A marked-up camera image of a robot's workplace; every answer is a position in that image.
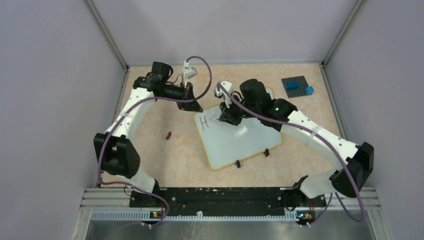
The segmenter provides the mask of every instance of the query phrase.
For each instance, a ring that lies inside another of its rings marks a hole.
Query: blue block
[[[297,81],[285,83],[285,89],[286,90],[292,90],[292,89],[298,89],[298,88],[299,88],[299,83]]]
[[[308,86],[305,88],[306,95],[312,95],[314,93],[314,88],[312,86]]]

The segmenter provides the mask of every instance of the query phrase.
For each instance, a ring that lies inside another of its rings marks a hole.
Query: gray wall
[[[94,0],[125,60],[320,62],[356,0]]]
[[[375,147],[374,185],[396,239],[422,239],[424,1],[368,1],[329,65],[354,141]]]
[[[82,0],[0,3],[0,239],[69,239],[123,70]]]

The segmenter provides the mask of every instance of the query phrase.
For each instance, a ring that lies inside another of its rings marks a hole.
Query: gray floor
[[[103,240],[125,223],[92,221],[86,240]],[[369,223],[356,223],[342,211],[329,211],[311,228],[286,222],[165,222],[149,230],[132,225],[108,240],[373,240]]]

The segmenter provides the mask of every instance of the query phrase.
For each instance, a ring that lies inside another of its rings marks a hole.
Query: whiteboard
[[[271,88],[266,91],[274,98]],[[194,114],[194,121],[203,143],[206,158],[213,170],[245,160],[265,149],[281,144],[279,131],[262,125],[256,118],[244,118],[238,126],[221,122],[219,105],[206,108]]]

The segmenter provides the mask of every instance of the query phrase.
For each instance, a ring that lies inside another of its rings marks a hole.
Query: wooden tabletop
[[[172,66],[171,80],[183,69]],[[194,95],[198,96],[208,84],[209,73],[204,65],[195,65],[198,75],[193,83]],[[306,116],[327,130],[339,135],[339,129],[330,99],[317,63],[296,64],[234,64],[212,65],[212,86],[199,100],[205,109],[221,102],[214,97],[213,88],[218,81],[233,83],[234,89],[248,79],[258,79],[272,88],[275,98],[283,98],[296,105]],[[139,76],[150,72],[151,66],[131,67],[126,84],[122,107],[127,102],[132,85]],[[287,98],[282,78],[304,76],[314,93],[308,96]],[[174,102],[158,100],[147,112],[133,145],[141,158],[140,167],[155,178],[161,187],[288,187],[302,176],[314,175],[332,166],[314,150],[294,137],[283,135],[282,144],[263,154],[235,165],[212,170],[205,156],[204,147],[196,128],[193,112],[179,110]],[[169,140],[166,137],[172,132]],[[105,174],[106,182],[117,180]]]

